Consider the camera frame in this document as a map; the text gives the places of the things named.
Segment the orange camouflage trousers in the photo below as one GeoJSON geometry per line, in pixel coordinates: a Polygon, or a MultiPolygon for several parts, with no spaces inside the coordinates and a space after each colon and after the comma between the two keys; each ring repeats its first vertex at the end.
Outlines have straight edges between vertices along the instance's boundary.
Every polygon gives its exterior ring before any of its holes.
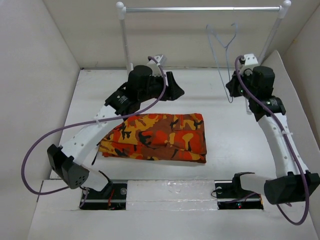
{"type": "Polygon", "coordinates": [[[106,158],[205,164],[204,118],[200,113],[131,116],[101,140],[98,150],[106,158]]]}

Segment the blue wire hanger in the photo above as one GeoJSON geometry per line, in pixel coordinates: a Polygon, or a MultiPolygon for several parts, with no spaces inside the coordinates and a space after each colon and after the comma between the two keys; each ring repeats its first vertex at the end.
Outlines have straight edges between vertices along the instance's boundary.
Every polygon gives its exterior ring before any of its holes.
{"type": "Polygon", "coordinates": [[[225,84],[224,79],[222,77],[220,64],[218,62],[218,57],[217,57],[216,51],[215,51],[214,46],[213,46],[212,37],[214,37],[218,41],[218,43],[221,45],[221,47],[224,49],[224,57],[225,57],[226,69],[227,69],[227,74],[228,74],[228,78],[229,78],[229,81],[230,81],[231,80],[231,72],[230,72],[231,68],[230,68],[230,61],[229,61],[229,47],[233,43],[235,38],[237,37],[238,24],[236,22],[234,22],[234,23],[231,24],[231,26],[234,27],[234,35],[229,40],[228,43],[223,43],[223,41],[221,40],[218,32],[210,24],[207,24],[206,27],[205,27],[206,36],[207,36],[208,44],[209,44],[209,47],[210,47],[210,50],[211,50],[211,54],[212,54],[214,62],[216,64],[216,68],[217,68],[217,71],[218,71],[218,74],[219,74],[219,77],[220,77],[220,81],[222,83],[222,87],[223,87],[223,90],[225,92],[225,96],[226,96],[227,101],[228,101],[229,104],[233,103],[234,98],[232,96],[230,96],[230,94],[227,91],[226,84],[225,84]]]}

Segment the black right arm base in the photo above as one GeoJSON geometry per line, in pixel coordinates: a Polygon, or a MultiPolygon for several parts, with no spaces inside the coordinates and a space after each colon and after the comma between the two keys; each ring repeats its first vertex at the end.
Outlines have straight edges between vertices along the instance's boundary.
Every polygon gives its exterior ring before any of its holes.
{"type": "Polygon", "coordinates": [[[260,194],[249,190],[237,191],[231,180],[215,180],[211,196],[217,201],[218,210],[263,210],[260,194]]]}

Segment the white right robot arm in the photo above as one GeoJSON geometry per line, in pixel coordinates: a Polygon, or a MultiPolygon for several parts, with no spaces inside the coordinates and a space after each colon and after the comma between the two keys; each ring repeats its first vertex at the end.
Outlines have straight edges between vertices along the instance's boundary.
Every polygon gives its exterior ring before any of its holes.
{"type": "Polygon", "coordinates": [[[318,173],[311,173],[299,157],[288,128],[286,109],[273,95],[275,73],[272,68],[256,66],[249,74],[237,76],[226,84],[231,97],[245,97],[249,109],[262,129],[275,164],[275,179],[263,180],[263,193],[272,205],[303,202],[305,188],[312,194],[320,184],[318,173]]]}

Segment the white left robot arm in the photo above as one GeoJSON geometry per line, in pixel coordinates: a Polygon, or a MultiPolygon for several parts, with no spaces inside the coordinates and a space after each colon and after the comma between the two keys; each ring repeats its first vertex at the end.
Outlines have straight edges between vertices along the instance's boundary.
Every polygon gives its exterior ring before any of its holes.
{"type": "Polygon", "coordinates": [[[150,99],[174,101],[184,94],[171,71],[165,77],[155,76],[150,67],[137,65],[123,83],[106,100],[92,124],[84,126],[70,140],[47,149],[52,170],[70,189],[88,188],[100,198],[112,191],[112,181],[102,172],[82,164],[100,141],[117,125],[136,113],[141,103],[150,99]]]}

